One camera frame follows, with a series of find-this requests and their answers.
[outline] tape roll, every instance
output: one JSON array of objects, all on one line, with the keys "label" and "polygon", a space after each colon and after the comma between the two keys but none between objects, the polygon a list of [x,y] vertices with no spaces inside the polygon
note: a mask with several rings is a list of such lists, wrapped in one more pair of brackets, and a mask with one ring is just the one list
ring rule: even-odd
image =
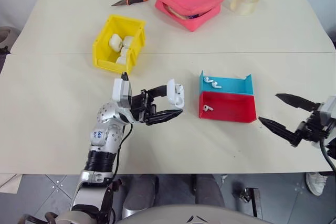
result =
[{"label": "tape roll", "polygon": [[232,0],[230,8],[239,15],[248,15],[254,12],[259,0]]}]

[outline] table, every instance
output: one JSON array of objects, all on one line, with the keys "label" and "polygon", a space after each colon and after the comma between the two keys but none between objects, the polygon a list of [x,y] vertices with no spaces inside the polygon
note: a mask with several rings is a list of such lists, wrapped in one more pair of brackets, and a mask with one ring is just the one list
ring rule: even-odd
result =
[{"label": "table", "polygon": [[38,0],[11,53],[90,54],[111,14],[146,21],[143,54],[335,52],[307,0],[260,0],[249,16],[235,15],[225,0],[194,33],[157,10],[155,0],[111,7],[116,1]]},{"label": "table", "polygon": [[[253,75],[257,114],[294,130],[309,113],[281,102],[292,93],[322,102],[335,93],[334,53],[141,54],[130,74],[133,94],[175,78],[185,109],[169,122],[137,124],[121,150],[119,173],[283,173],[329,170],[320,150],[297,148],[259,121],[198,118],[198,77]],[[118,74],[92,66],[91,54],[7,56],[0,75],[0,172],[78,174],[100,106]],[[165,100],[158,99],[158,109]]]}]

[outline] pink zippered bag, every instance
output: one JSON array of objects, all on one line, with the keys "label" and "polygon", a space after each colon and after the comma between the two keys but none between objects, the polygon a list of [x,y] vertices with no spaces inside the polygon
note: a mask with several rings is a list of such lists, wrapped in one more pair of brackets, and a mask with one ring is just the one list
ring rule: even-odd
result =
[{"label": "pink zippered bag", "polygon": [[217,15],[223,0],[157,0],[155,6],[190,31]]}]

